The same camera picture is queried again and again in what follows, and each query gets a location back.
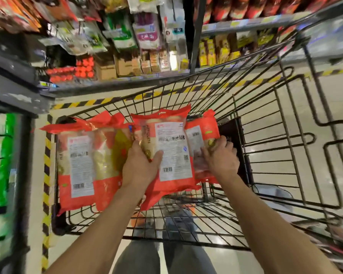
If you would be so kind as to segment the grey metal shelf unit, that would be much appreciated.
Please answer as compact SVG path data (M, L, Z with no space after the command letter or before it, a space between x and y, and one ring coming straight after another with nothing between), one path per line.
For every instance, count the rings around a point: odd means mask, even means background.
M39 76L29 63L28 37L0 31L0 113L37 118L49 113L53 98L42 93Z

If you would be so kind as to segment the person's left hand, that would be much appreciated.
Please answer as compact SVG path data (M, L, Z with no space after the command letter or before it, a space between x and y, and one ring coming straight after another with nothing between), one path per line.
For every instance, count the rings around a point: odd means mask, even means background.
M132 189L143 195L150 183L155 180L159 170L151 170L150 162L139 142L133 141L123 166L122 188Z

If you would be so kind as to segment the person's grey trousers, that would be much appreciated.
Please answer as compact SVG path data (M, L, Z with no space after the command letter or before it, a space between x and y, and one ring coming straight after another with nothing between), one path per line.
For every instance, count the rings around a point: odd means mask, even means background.
M217 274L209 256L200 246L179 241L194 241L196 225L189 209L177 209L166 218L162 237L168 274ZM117 259L111 274L160 274L159 242L132 240Z

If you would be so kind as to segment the person's right forearm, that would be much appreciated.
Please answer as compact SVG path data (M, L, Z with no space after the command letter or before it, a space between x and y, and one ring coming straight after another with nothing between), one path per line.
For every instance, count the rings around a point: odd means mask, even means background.
M342 274L313 244L231 170L215 177L235 211L254 256L267 274Z

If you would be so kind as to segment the brown cardboard box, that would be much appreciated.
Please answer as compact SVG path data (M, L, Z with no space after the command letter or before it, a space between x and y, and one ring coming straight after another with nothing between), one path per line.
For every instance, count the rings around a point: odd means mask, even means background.
M131 77L134 76L132 67L132 57L123 57L114 55L114 63L117 75L119 77Z
M95 68L99 81L109 81L117 78L117 71L113 61L106 63L95 62Z

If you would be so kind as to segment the white green hanging bag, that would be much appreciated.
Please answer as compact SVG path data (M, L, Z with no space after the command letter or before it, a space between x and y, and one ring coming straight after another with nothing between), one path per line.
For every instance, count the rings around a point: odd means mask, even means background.
M102 23L105 28L102 31L103 35L106 39L112 40L118 51L138 48L130 14L127 10L106 13Z

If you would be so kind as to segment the group of red capped bottles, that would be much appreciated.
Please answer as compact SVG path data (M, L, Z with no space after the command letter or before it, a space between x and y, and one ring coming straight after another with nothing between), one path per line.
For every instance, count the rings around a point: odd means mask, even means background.
M52 83L85 82L96 80L95 60L93 56L77 58L75 66L48 68L45 73Z

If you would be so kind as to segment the row of red orange packets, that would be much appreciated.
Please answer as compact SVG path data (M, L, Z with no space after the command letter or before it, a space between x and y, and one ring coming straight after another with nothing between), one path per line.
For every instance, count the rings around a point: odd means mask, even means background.
M39 32L42 22L78 20L69 0L0 0L0 31Z

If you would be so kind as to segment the red noodle packet white label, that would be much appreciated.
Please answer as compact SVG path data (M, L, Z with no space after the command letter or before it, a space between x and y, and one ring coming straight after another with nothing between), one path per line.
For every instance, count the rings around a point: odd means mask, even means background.
M218 181L210 172L201 151L202 147L210 151L215 141L220 137L215 112L209 109L201 117L187 122L185 132L193 154L193 167L196 181L218 184Z
M57 181L60 208L57 216L95 205L93 182L93 125L73 118L73 123L48 124L41 130L57 135Z
M188 104L178 110L160 109L148 115L131 114L134 138L150 161L163 151L155 179L146 189L140 210L147 211L163 196L181 191L200 190L195 180L192 151L185 132Z
M93 182L95 206L101 212L113 200L122 186L123 166L134 136L134 124L121 113L103 111L89 120L93 125L92 159L95 168Z

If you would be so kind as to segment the bunch of clear hanging bags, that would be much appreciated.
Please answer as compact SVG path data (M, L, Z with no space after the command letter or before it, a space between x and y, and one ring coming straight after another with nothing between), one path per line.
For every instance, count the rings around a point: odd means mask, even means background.
M47 37L38 41L44 46L59 45L74 56L107 52L110 48L96 21L61 21L48 24L47 34Z

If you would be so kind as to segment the row of brown packets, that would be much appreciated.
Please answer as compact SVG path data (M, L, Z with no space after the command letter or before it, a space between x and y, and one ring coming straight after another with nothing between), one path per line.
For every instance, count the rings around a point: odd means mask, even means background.
M136 76L157 74L171 71L167 50L132 52L132 71Z

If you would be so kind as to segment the pink purple hanging bag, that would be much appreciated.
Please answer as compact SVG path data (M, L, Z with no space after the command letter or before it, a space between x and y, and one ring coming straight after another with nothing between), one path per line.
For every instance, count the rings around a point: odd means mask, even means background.
M140 12L133 14L133 30L141 50L160 50L162 37L157 13Z

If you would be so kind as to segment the person's left forearm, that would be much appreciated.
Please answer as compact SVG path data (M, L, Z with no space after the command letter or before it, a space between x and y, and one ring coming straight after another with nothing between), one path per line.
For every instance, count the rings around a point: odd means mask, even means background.
M123 184L110 205L45 274L109 274L134 210L147 185Z

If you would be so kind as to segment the shelf rail with price labels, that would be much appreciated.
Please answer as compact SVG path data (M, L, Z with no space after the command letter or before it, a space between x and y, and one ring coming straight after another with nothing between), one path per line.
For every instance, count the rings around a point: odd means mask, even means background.
M296 24L299 20L307 18L309 14L309 12L299 12L294 14L279 14L263 18L241 19L204 24L201 29L201 35L208 36L219 33L262 30L272 27L286 27Z

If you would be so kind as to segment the row of yellow boxes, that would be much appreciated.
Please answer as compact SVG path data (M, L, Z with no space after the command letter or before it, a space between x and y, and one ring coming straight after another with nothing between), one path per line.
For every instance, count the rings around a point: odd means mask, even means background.
M203 37L198 51L200 68L224 64L241 56L236 33Z

